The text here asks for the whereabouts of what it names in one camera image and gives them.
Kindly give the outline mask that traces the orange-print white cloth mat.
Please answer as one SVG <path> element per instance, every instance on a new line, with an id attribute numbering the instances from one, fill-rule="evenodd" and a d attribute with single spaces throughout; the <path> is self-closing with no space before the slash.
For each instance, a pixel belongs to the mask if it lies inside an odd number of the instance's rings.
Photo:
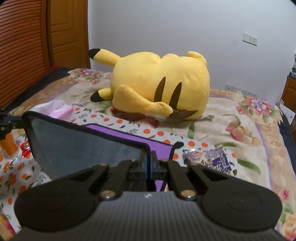
<path id="1" fill-rule="evenodd" d="M 131 115 L 115 113 L 112 108 L 96 111 L 76 105 L 75 111 L 74 123 L 77 125 L 96 123 L 166 144 L 185 140 L 186 149 L 211 150 L 223 147 L 237 161 L 236 153 L 230 146 L 232 135 L 226 131 L 234 116 L 227 114 L 224 107 L 217 104 L 207 104 L 201 118 L 189 121 L 168 121 L 151 116 L 132 120 Z M 21 229 L 13 207 L 18 194 L 49 181 L 50 177 L 45 174 L 32 154 L 15 160 L 1 157 L 1 211 L 15 232 Z"/>

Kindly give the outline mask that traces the floral bed blanket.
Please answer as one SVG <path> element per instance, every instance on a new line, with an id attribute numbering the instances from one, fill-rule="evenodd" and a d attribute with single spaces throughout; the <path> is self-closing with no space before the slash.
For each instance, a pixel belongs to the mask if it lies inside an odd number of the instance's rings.
<path id="1" fill-rule="evenodd" d="M 56 69 L 8 106 L 20 115 L 34 106 L 61 100 L 74 108 L 75 124 L 99 124 L 165 144 L 184 141 L 186 149 L 222 147 L 232 175 L 273 190 L 283 211 L 277 230 L 295 240 L 295 142 L 279 108 L 254 97 L 212 90 L 198 120 L 163 120 L 114 109 L 110 102 L 92 103 L 91 94 L 109 86 L 110 73 L 89 69 Z"/>

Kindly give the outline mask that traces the purple white snack packet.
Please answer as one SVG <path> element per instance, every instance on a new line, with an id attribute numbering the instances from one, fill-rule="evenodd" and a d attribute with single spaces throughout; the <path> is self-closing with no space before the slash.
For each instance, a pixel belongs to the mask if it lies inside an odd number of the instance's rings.
<path id="1" fill-rule="evenodd" d="M 236 176 L 238 174 L 236 158 L 223 147 L 212 150 L 184 149 L 183 159 L 186 166 L 196 163 L 227 175 Z"/>

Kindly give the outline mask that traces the yellow Pikachu plush toy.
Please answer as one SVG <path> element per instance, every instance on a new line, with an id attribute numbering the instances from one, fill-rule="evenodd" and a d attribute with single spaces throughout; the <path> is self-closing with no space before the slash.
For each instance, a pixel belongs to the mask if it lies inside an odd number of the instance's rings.
<path id="1" fill-rule="evenodd" d="M 187 56 L 137 52 L 124 57 L 91 49 L 88 56 L 113 67 L 110 86 L 92 94 L 92 102 L 111 101 L 125 113 L 145 113 L 177 120 L 202 116 L 210 95 L 206 59 L 198 52 Z"/>

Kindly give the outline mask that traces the pink tissue box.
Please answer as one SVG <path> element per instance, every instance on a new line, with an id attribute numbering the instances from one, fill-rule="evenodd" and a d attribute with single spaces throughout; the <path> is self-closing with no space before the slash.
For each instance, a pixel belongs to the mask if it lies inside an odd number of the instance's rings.
<path id="1" fill-rule="evenodd" d="M 41 113 L 52 118 L 72 123 L 75 120 L 74 108 L 61 100 L 52 100 L 43 104 L 39 104 L 30 109 L 37 113 Z"/>

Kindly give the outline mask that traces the red candy wrapper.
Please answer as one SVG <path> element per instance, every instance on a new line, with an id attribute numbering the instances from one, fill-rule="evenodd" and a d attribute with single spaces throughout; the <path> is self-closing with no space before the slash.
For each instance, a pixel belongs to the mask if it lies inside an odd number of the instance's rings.
<path id="1" fill-rule="evenodd" d="M 20 145 L 20 149 L 22 151 L 22 157 L 23 158 L 29 157 L 30 153 L 32 152 L 31 148 L 30 148 L 29 141 L 25 141 L 24 143 L 22 143 Z"/>

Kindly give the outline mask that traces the white wall switch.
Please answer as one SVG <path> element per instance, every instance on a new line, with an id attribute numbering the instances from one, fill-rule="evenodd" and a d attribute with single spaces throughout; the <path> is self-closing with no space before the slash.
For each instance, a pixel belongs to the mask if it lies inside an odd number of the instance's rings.
<path id="1" fill-rule="evenodd" d="M 257 46 L 258 39 L 254 36 L 248 35 L 246 33 L 243 34 L 243 42 Z"/>

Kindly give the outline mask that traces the purple grey microfiber towel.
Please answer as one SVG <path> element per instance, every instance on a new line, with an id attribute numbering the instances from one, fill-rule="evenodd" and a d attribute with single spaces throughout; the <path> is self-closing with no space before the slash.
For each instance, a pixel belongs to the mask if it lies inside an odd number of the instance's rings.
<path id="1" fill-rule="evenodd" d="M 182 142 L 161 143 L 98 124 L 79 126 L 28 111 L 22 115 L 33 157 L 53 180 L 107 163 L 116 167 L 121 161 L 144 157 L 140 165 L 143 180 L 131 181 L 128 191 L 156 191 L 151 178 L 152 152 L 160 159 L 172 159 Z"/>

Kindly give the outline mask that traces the wooden cabinet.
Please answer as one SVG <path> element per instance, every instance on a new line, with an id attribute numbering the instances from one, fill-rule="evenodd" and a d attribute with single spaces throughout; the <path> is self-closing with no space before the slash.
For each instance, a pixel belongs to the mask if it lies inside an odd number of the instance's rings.
<path id="1" fill-rule="evenodd" d="M 281 100 L 283 105 L 295 113 L 296 111 L 296 80 L 291 76 L 287 77 Z"/>

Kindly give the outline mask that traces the wooden louvred wardrobe door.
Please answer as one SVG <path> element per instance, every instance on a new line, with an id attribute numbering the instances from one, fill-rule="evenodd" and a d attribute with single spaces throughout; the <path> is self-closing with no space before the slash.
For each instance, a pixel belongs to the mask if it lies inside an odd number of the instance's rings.
<path id="1" fill-rule="evenodd" d="M 1 1 L 1 106 L 55 67 L 90 68 L 88 1 Z"/>

